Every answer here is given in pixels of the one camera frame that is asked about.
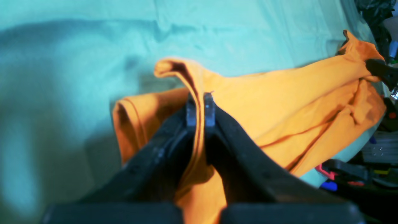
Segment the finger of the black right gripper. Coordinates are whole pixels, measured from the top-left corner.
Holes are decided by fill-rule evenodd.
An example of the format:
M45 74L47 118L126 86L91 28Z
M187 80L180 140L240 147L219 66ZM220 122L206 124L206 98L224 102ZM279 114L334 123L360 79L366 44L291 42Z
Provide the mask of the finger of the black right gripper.
M388 66L382 59L367 59L365 66L372 76L381 79L388 87L389 91L393 91L398 83L398 68Z

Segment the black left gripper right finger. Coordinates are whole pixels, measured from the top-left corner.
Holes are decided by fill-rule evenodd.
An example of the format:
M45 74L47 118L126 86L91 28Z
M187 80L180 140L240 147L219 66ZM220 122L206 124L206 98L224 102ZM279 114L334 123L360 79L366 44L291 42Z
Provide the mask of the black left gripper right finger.
M227 206L221 224L364 224L358 207L301 181L270 159L240 124L204 94L207 161Z

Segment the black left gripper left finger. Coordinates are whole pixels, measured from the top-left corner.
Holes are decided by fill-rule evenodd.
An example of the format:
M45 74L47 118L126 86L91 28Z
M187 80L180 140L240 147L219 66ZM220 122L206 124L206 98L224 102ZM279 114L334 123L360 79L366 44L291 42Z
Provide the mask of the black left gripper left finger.
M99 189L47 209L43 224L183 224L173 198L192 156L196 106L192 95L152 139Z

